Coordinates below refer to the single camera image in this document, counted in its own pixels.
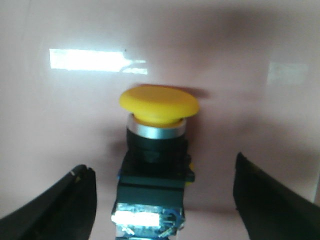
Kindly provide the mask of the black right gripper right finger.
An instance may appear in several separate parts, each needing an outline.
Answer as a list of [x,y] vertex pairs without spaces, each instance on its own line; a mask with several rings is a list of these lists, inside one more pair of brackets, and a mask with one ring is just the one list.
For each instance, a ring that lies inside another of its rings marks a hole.
[[318,240],[320,208],[238,153],[233,198],[251,240]]

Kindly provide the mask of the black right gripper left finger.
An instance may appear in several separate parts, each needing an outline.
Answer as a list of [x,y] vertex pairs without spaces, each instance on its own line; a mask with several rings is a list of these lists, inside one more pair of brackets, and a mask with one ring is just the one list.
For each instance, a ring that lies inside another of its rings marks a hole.
[[77,165],[0,220],[2,240],[88,240],[97,212],[96,173]]

